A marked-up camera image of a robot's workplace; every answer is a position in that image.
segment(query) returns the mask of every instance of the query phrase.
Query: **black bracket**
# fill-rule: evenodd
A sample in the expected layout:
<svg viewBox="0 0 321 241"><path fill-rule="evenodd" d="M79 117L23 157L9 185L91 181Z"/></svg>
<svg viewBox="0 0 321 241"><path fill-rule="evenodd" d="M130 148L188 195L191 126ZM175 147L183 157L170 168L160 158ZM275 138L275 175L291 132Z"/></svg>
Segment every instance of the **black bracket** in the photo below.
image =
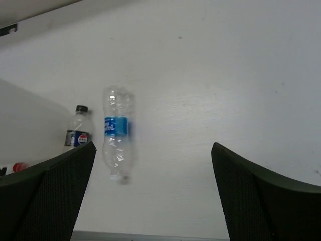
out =
<svg viewBox="0 0 321 241"><path fill-rule="evenodd" d="M0 29L0 37L7 35L7 34L12 34L18 30L18 24L12 24L10 26L6 26L2 29Z"/></svg>

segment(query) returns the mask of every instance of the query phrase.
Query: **pepsi logo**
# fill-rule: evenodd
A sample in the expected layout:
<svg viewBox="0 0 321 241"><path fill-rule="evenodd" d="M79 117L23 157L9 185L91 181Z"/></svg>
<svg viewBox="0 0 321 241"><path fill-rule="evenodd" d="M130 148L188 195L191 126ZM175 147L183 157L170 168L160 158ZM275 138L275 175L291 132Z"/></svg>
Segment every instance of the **pepsi logo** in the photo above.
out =
<svg viewBox="0 0 321 241"><path fill-rule="evenodd" d="M82 135L80 135L80 136L78 137L78 143L79 143L79 144L84 144L84 143L87 142L87 140L88 140L88 138L87 138L87 136L84 135L84 134L82 134Z"/></svg>

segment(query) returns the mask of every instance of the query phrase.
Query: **wall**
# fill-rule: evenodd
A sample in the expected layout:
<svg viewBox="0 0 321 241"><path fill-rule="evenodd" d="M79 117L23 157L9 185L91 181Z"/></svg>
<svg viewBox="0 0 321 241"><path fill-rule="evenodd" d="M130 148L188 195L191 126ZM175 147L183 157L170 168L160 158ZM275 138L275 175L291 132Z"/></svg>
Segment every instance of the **wall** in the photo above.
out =
<svg viewBox="0 0 321 241"><path fill-rule="evenodd" d="M77 230L226 238L218 141L321 185L321 2L83 1L0 38L0 78L93 110L97 157ZM102 88L136 96L130 185L101 158Z"/></svg>

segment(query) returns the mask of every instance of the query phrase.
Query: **pepsi label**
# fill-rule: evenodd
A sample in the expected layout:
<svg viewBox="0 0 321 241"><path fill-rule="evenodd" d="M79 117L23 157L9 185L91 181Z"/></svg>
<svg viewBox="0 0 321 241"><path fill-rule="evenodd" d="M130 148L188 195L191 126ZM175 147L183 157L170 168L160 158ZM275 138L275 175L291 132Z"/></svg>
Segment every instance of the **pepsi label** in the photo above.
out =
<svg viewBox="0 0 321 241"><path fill-rule="evenodd" d="M88 132L67 131L65 146L77 147L89 141L89 137Z"/></svg>
<svg viewBox="0 0 321 241"><path fill-rule="evenodd" d="M127 118L126 117L106 117L105 136L126 136Z"/></svg>

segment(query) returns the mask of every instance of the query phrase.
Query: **water bottle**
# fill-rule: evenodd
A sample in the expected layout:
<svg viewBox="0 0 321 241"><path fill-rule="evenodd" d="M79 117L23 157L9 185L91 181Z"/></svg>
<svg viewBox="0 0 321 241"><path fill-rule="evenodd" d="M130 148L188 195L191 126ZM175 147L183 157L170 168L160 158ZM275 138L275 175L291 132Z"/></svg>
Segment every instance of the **water bottle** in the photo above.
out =
<svg viewBox="0 0 321 241"><path fill-rule="evenodd" d="M69 120L63 152L91 140L93 123L88 116L88 107L78 105L75 115Z"/></svg>
<svg viewBox="0 0 321 241"><path fill-rule="evenodd" d="M102 155L110 169L111 180L122 180L125 163L130 158L128 102L127 92L123 87L112 86L104 89L105 138Z"/></svg>

